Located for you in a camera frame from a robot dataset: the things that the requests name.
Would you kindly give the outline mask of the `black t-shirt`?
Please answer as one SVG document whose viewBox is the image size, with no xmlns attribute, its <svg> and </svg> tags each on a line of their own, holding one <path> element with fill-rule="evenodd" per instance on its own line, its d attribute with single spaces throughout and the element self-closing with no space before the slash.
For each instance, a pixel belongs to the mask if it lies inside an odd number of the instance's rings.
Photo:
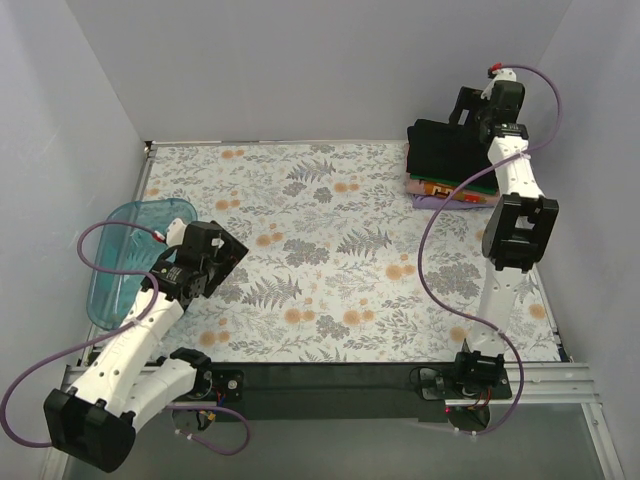
<svg viewBox="0 0 640 480">
<path fill-rule="evenodd" d="M 461 125 L 418 119 L 407 128 L 406 172 L 461 183 L 489 168 L 487 147 Z"/>
</svg>

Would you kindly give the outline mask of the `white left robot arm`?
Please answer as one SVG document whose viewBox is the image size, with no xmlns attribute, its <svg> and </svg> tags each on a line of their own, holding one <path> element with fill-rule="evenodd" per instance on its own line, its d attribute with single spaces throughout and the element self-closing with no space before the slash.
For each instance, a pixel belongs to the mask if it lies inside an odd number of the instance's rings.
<svg viewBox="0 0 640 480">
<path fill-rule="evenodd" d="M 122 332 L 67 390 L 53 390 L 44 402 L 53 447 L 107 473 L 124 463 L 137 432 L 170 403 L 215 391 L 210 358 L 193 349 L 178 349 L 152 375 L 139 375 L 192 301 L 211 297 L 248 253 L 215 221 L 176 219 L 155 237 L 165 248 L 146 270 Z"/>
</svg>

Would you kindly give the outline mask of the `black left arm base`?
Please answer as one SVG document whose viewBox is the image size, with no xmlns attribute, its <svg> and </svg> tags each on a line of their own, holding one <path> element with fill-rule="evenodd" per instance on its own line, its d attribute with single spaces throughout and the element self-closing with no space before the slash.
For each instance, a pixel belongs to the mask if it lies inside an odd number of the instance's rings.
<svg viewBox="0 0 640 480">
<path fill-rule="evenodd" d="M 199 370 L 194 387 L 186 396 L 199 401 L 237 402 L 242 399 L 244 379 L 241 370 Z"/>
</svg>

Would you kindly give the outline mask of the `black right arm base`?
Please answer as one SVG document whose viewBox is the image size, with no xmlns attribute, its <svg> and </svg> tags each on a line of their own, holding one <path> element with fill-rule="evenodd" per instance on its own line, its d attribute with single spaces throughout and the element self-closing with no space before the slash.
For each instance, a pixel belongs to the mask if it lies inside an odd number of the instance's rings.
<svg viewBox="0 0 640 480">
<path fill-rule="evenodd" d="M 510 400 L 512 390 L 503 374 L 496 386 L 463 384 L 454 377 L 451 369 L 440 367 L 415 367 L 408 376 L 409 384 L 422 400 L 461 401 L 459 408 L 479 410 L 491 401 Z"/>
</svg>

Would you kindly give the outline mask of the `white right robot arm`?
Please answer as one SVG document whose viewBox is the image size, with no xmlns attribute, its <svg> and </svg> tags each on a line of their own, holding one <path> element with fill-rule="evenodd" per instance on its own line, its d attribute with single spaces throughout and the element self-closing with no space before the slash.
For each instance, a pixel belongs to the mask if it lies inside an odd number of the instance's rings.
<svg viewBox="0 0 640 480">
<path fill-rule="evenodd" d="M 495 79 L 484 91 L 464 89 L 459 100 L 471 95 L 473 118 L 464 124 L 476 131 L 480 146 L 495 168 L 500 198 L 485 228 L 482 254 L 486 280 L 478 317 L 456 355 L 454 389 L 464 397 L 487 395 L 506 382 L 500 337 L 508 329 L 518 289 L 548 245 L 559 213 L 558 202 L 547 198 L 534 177 L 529 135 L 518 122 L 525 87 L 515 80 Z"/>
</svg>

